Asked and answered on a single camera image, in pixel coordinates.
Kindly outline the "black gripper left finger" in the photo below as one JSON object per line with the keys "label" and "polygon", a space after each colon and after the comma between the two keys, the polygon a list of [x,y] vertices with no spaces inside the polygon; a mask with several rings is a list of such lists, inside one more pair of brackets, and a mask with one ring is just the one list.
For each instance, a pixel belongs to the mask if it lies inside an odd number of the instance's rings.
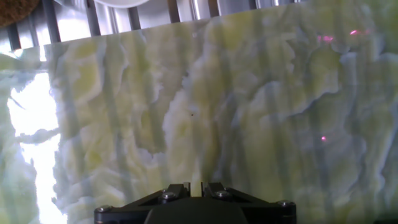
{"label": "black gripper left finger", "polygon": [[102,205],[94,210],[94,224],[141,224],[150,211],[160,205],[190,197],[190,183],[170,184],[122,207]]}

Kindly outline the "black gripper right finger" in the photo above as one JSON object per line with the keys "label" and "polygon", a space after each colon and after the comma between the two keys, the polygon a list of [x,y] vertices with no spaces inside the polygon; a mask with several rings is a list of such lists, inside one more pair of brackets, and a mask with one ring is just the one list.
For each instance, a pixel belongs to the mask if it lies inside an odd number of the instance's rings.
{"label": "black gripper right finger", "polygon": [[201,196],[237,205],[248,223],[295,224],[295,203],[290,200],[266,202],[221,182],[201,183]]}

